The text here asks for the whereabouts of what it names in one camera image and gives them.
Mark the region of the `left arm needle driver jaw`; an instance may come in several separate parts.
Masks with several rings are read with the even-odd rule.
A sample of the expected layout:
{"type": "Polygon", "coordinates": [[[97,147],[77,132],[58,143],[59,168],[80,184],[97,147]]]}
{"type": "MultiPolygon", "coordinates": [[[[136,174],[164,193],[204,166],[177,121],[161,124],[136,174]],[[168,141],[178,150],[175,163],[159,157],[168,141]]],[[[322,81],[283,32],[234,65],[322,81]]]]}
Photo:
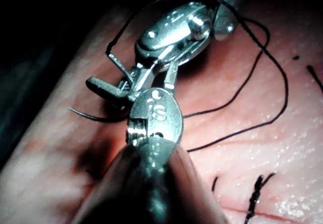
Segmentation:
{"type": "Polygon", "coordinates": [[[90,77],[86,80],[86,86],[118,109],[124,109],[129,106],[128,92],[108,82],[96,77],[90,77]]]}
{"type": "Polygon", "coordinates": [[[168,71],[165,76],[164,80],[164,89],[165,90],[174,90],[175,89],[175,83],[177,78],[177,72],[178,72],[178,62],[172,61],[170,62],[168,71]]]}

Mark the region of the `right arm needle driver jaw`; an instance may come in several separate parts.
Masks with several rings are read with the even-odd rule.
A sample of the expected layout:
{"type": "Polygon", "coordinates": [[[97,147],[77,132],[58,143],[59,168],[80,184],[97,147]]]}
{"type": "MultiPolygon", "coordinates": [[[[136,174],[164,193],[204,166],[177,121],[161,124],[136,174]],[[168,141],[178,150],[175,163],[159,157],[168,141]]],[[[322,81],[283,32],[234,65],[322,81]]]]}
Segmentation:
{"type": "Polygon", "coordinates": [[[138,71],[138,74],[127,95],[129,101],[135,101],[140,93],[152,86],[152,83],[158,74],[158,62],[152,62],[152,64],[148,66],[137,63],[135,69],[138,71]]]}
{"type": "Polygon", "coordinates": [[[114,63],[114,65],[124,74],[128,83],[133,83],[134,79],[131,74],[126,70],[125,66],[117,59],[112,53],[109,53],[107,57],[114,63]]]}

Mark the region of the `right arm needle driver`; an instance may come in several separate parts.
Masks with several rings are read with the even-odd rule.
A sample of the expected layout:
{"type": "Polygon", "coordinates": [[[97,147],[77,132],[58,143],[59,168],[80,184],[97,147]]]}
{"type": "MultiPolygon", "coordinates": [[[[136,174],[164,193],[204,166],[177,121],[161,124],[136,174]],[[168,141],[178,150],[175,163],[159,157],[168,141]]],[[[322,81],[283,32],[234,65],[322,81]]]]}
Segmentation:
{"type": "Polygon", "coordinates": [[[216,12],[198,2],[169,11],[137,39],[136,61],[148,66],[159,60],[168,67],[170,62],[180,66],[192,60],[210,43],[216,12]]]}

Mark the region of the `left arm needle driver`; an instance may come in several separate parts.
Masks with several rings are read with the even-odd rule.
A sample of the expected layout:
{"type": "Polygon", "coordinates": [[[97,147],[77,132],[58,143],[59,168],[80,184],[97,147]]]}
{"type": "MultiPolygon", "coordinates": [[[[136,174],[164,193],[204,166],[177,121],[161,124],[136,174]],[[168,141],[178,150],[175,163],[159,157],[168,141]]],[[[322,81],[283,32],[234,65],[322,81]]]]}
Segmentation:
{"type": "Polygon", "coordinates": [[[159,136],[178,144],[183,134],[183,116],[172,94],[163,88],[144,90],[129,112],[126,142],[159,136]]]}

